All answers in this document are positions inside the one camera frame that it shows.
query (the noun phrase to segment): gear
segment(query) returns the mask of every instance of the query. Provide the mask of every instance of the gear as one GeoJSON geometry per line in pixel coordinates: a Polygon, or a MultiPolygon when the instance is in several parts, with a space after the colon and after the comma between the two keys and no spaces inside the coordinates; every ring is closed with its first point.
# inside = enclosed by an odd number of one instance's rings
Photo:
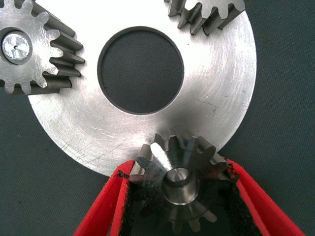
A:
{"type": "Polygon", "coordinates": [[[178,27],[191,23],[190,32],[196,34],[201,27],[209,35],[216,28],[223,29],[239,14],[249,0],[164,0],[169,2],[169,16],[180,14],[178,27]]]}
{"type": "Polygon", "coordinates": [[[43,94],[79,77],[75,32],[32,0],[0,0],[0,86],[9,94],[43,94]]]}
{"type": "Polygon", "coordinates": [[[198,232],[200,217],[210,222],[217,219],[209,208],[218,191],[230,186],[223,173],[227,168],[216,148],[202,137],[186,142],[172,136],[165,141],[155,134],[152,144],[141,148],[130,181],[139,185],[135,199],[144,201],[144,215],[155,212],[158,225],[170,221],[175,233],[186,222],[198,232]]]}

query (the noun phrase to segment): red clamp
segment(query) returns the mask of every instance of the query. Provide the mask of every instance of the red clamp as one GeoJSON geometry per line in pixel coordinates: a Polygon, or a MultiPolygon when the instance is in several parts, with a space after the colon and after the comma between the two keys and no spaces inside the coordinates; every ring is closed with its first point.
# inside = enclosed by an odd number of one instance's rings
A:
{"type": "Polygon", "coordinates": [[[120,165],[74,233],[74,236],[119,236],[130,186],[129,174],[134,161],[120,165]]]}
{"type": "MultiPolygon", "coordinates": [[[[237,163],[228,160],[239,174],[236,185],[253,221],[263,236],[305,236],[255,180],[237,163]]],[[[74,236],[124,236],[121,234],[134,161],[120,165],[102,189],[74,236]]]]}

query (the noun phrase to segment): aluminum disc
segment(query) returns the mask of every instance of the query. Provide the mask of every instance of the aluminum disc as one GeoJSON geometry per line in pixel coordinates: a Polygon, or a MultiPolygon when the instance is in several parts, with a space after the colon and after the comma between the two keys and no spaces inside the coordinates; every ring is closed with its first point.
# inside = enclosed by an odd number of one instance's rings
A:
{"type": "Polygon", "coordinates": [[[249,107],[256,76],[252,28],[242,13],[223,31],[192,36],[178,29],[179,16],[168,17],[163,0],[38,0],[77,32],[86,60],[71,78],[72,88],[59,94],[30,96],[33,110],[52,140],[70,157],[104,175],[136,158],[155,133],[168,137],[170,127],[202,136],[221,149],[235,133],[249,107]],[[98,57],[117,33],[148,27],[165,34],[183,60],[180,91],[163,109],[146,115],[120,110],[102,92],[98,57]]]}

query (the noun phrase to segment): metal gear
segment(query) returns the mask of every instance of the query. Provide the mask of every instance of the metal gear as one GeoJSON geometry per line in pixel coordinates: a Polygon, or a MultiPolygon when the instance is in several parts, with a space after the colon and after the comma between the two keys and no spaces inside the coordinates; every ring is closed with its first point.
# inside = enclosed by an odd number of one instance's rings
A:
{"type": "Polygon", "coordinates": [[[209,211],[218,191],[230,186],[223,173],[227,162],[216,148],[202,137],[171,136],[168,141],[155,134],[151,145],[143,145],[130,174],[130,181],[139,185],[136,200],[143,200],[142,213],[154,212],[158,225],[172,222],[179,234],[188,222],[194,232],[200,231],[199,218],[215,222],[209,211]]]}
{"type": "Polygon", "coordinates": [[[0,0],[0,86],[9,94],[56,93],[79,77],[75,32],[32,0],[0,0]]]}
{"type": "Polygon", "coordinates": [[[169,2],[169,16],[180,14],[178,27],[190,23],[191,34],[196,34],[201,27],[209,35],[216,28],[223,29],[239,14],[249,0],[164,0],[169,2]]]}

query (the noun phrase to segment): steel gear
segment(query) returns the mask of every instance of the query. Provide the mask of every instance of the steel gear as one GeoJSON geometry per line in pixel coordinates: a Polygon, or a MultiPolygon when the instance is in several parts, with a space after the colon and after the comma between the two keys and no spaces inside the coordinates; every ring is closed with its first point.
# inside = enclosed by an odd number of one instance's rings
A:
{"type": "Polygon", "coordinates": [[[75,32],[32,0],[0,0],[0,86],[9,94],[71,87],[79,77],[75,32]]]}
{"type": "Polygon", "coordinates": [[[201,27],[209,35],[216,28],[223,29],[239,14],[249,0],[164,0],[169,2],[169,16],[180,14],[178,27],[191,23],[190,32],[196,34],[201,27]]]}
{"type": "Polygon", "coordinates": [[[186,142],[172,136],[165,141],[155,134],[151,145],[141,148],[130,181],[139,185],[135,198],[144,201],[144,215],[155,212],[158,225],[170,221],[177,234],[186,222],[198,232],[200,217],[217,219],[209,208],[218,191],[229,187],[223,173],[227,168],[216,148],[202,137],[186,142]]]}

